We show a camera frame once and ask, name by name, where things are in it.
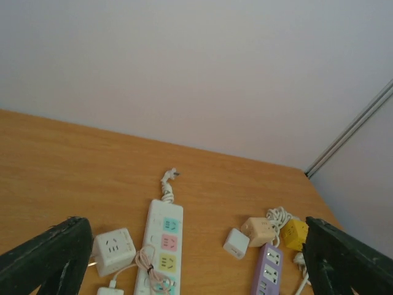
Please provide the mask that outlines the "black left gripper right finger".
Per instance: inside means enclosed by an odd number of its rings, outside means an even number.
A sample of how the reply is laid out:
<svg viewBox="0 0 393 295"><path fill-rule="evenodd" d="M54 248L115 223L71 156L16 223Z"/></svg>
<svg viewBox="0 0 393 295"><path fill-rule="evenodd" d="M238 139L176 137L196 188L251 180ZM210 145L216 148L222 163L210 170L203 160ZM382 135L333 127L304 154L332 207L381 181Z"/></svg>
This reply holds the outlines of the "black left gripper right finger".
<svg viewBox="0 0 393 295"><path fill-rule="evenodd" d="M303 256L314 294L392 294L392 259L308 216Z"/></svg>

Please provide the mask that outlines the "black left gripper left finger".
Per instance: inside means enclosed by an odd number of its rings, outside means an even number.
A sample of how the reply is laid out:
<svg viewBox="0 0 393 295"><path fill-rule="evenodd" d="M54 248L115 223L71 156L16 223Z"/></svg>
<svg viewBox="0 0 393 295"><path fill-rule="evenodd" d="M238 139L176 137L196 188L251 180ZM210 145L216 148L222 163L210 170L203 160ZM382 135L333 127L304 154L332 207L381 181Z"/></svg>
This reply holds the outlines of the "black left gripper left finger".
<svg viewBox="0 0 393 295"><path fill-rule="evenodd" d="M78 294L92 247L87 218L52 226L1 255L1 294Z"/></svg>

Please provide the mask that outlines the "white cube socket adapter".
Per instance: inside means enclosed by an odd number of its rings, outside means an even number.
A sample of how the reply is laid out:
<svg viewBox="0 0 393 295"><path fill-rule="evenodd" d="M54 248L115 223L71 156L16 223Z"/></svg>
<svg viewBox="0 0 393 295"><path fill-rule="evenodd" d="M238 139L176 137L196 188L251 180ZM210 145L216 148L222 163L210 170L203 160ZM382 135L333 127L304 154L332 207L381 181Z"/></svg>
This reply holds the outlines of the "white cube socket adapter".
<svg viewBox="0 0 393 295"><path fill-rule="evenodd" d="M136 248L127 228L99 234L94 238L92 257L100 277L105 277L130 265Z"/></svg>

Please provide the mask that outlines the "beige cube socket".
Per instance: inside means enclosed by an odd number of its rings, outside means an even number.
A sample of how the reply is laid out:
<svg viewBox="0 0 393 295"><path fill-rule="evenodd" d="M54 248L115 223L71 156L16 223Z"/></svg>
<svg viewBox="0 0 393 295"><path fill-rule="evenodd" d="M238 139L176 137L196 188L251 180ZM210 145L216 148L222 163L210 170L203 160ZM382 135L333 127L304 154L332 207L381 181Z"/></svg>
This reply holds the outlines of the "beige cube socket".
<svg viewBox="0 0 393 295"><path fill-rule="evenodd" d="M249 238L250 248L258 248L276 240L277 232L267 218L250 217L240 227L240 232Z"/></svg>

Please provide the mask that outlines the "white power strip pastel sockets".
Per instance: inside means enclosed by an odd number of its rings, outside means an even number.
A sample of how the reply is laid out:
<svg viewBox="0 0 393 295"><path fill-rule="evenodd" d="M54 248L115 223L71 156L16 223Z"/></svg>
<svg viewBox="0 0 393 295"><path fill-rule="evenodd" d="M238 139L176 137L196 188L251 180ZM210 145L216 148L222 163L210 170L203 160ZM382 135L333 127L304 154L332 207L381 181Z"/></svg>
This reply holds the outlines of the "white power strip pastel sockets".
<svg viewBox="0 0 393 295"><path fill-rule="evenodd" d="M180 294L184 209L174 203L170 181L179 173L166 171L160 180L162 197L151 201L142 248L135 261L138 268L135 294Z"/></svg>

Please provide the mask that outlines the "white charger with pink cable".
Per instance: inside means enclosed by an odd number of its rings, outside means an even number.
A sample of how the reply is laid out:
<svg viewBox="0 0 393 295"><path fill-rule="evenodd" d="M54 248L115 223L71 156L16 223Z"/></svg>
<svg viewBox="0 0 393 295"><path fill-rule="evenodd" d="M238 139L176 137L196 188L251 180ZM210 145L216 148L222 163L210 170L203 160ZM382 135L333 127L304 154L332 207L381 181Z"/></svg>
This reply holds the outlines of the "white charger with pink cable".
<svg viewBox="0 0 393 295"><path fill-rule="evenodd" d="M98 288L97 294L124 294L124 290L116 288L117 277L126 269L138 267L146 273L150 292L153 294L171 294L175 286L175 281L169 276L158 272L152 260L155 256L155 247L152 245L143 246L136 252L133 262L115 273L108 287Z"/></svg>

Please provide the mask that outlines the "yellow cube socket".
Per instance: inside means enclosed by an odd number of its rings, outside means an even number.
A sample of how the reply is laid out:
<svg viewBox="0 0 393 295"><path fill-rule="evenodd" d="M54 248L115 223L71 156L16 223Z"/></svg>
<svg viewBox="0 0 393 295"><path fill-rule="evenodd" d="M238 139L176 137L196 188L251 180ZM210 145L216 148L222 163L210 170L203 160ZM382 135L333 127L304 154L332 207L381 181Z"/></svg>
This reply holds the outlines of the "yellow cube socket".
<svg viewBox="0 0 393 295"><path fill-rule="evenodd" d="M301 252L308 235L306 222L291 219L281 229L281 237L286 247Z"/></svg>

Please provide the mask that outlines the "purple power strip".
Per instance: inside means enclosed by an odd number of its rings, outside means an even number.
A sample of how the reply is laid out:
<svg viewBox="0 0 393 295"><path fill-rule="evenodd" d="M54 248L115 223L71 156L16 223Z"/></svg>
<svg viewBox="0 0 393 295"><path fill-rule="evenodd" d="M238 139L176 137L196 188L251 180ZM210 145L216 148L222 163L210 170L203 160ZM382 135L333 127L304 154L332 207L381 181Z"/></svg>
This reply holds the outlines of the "purple power strip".
<svg viewBox="0 0 393 295"><path fill-rule="evenodd" d="M252 281L251 295L279 295L282 259L282 251L270 243L261 247Z"/></svg>

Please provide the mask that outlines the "white square charger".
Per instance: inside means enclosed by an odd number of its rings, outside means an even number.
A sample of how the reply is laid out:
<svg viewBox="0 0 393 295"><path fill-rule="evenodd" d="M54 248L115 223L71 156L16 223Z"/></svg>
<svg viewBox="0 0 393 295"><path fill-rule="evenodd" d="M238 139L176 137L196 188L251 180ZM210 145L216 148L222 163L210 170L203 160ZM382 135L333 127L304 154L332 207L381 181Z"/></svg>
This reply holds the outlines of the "white square charger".
<svg viewBox="0 0 393 295"><path fill-rule="evenodd" d="M241 233L238 229L232 228L229 232L223 249L237 259L242 259L248 249L250 238Z"/></svg>

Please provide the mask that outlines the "aluminium frame post right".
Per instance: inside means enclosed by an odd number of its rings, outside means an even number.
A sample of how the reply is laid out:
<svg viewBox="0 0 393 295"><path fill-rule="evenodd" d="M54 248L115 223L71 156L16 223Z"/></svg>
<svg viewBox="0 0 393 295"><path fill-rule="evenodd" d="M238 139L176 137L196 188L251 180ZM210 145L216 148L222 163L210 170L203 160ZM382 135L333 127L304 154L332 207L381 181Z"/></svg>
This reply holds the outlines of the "aluminium frame post right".
<svg viewBox="0 0 393 295"><path fill-rule="evenodd" d="M350 124L327 146L316 160L304 171L311 179L371 118L392 98L390 80Z"/></svg>

